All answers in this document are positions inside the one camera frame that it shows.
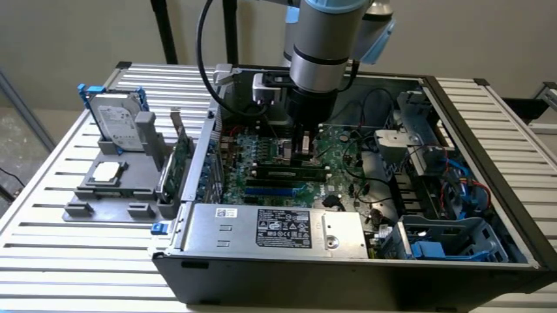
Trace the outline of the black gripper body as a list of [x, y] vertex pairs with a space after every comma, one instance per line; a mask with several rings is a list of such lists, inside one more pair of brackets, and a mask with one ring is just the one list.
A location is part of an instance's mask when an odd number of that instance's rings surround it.
[[287, 92], [286, 113], [297, 125], [316, 128], [329, 120], [337, 102], [337, 91], [314, 93], [301, 88]]

